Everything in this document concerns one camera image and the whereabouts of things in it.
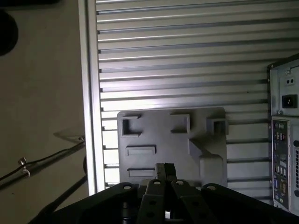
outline black cable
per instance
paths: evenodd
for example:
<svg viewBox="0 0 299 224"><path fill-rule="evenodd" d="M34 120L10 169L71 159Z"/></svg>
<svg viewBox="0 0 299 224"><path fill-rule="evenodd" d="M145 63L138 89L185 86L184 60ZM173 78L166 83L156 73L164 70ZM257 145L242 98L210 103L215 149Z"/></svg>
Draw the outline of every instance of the black cable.
<svg viewBox="0 0 299 224"><path fill-rule="evenodd" d="M69 151L69 150L76 149L77 146L78 146L79 144L77 144L77 145L75 145L75 146L73 146L73 147L71 147L71 148L66 148L66 149L60 150L59 152L56 152L56 153L54 153L54 154L52 154L52 155L49 155L49 156L47 156L47 157L44 157L44 158L42 158L42 159L35 160L35 161L31 161L31 162L26 162L24 165L21 165L21 166L19 166L17 169L13 170L12 172L10 172L10 173L8 173L8 174L2 176L2 177L0 178L0 181L6 179L6 178L8 178L8 177L10 177L11 175L15 174L16 172L18 172L19 170L21 170L23 167L25 167L25 166L27 166L27 165L36 164L36 163L38 163L38 162L42 162L42 161L47 160L47 159L49 159L49 158L52 158L52 157L54 157L54 156L56 156L56 155L59 155L59 154L61 154L61 153L63 153L63 152L66 152L66 151Z"/></svg>

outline black mount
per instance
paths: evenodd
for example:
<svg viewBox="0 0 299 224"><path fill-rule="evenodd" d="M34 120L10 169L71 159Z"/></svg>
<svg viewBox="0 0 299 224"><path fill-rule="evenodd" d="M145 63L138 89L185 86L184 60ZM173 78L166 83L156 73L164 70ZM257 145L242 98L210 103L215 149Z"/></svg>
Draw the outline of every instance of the black mount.
<svg viewBox="0 0 299 224"><path fill-rule="evenodd" d="M299 217L217 184L201 190L178 180L173 164L157 164L157 179L125 182L51 216L48 224L263 224L299 223Z"/></svg>

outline metal mesh panel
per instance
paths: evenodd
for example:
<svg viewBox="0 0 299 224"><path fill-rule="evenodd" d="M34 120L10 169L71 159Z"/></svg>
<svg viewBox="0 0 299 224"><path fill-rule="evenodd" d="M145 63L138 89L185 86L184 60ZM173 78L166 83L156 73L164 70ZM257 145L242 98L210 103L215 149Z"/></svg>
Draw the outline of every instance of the metal mesh panel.
<svg viewBox="0 0 299 224"><path fill-rule="evenodd" d="M107 186L119 181L119 111L222 106L229 120L228 185L268 202L266 66L298 53L299 2L98 0L96 4ZM103 152L95 148L94 153Z"/></svg>

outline screw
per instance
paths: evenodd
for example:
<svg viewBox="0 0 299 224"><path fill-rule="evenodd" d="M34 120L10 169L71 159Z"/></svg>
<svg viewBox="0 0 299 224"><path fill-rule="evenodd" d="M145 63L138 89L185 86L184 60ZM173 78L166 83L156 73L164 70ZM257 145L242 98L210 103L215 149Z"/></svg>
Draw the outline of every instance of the screw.
<svg viewBox="0 0 299 224"><path fill-rule="evenodd" d="M213 185L210 185L210 186L208 186L207 188L208 188L209 190L216 190L216 187L213 186Z"/></svg>
<svg viewBox="0 0 299 224"><path fill-rule="evenodd" d="M176 184L178 184L178 185L183 185L184 182L183 182L183 181L177 181Z"/></svg>
<svg viewBox="0 0 299 224"><path fill-rule="evenodd" d="M27 162L27 160L26 160L25 157L20 158L19 161L18 161L18 163L19 163L20 165L24 165L24 164L26 164L26 162Z"/></svg>

